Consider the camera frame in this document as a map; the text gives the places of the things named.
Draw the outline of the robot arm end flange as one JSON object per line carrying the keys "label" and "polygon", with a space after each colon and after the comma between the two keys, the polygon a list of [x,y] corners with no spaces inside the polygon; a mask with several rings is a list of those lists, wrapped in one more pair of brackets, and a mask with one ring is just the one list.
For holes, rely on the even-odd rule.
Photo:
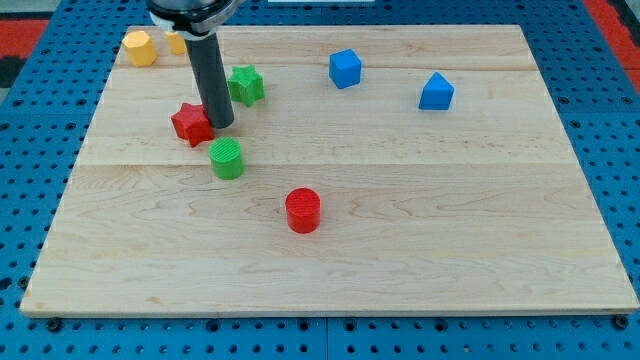
{"label": "robot arm end flange", "polygon": [[215,33],[242,3],[243,0],[146,0],[155,25],[195,40]]}

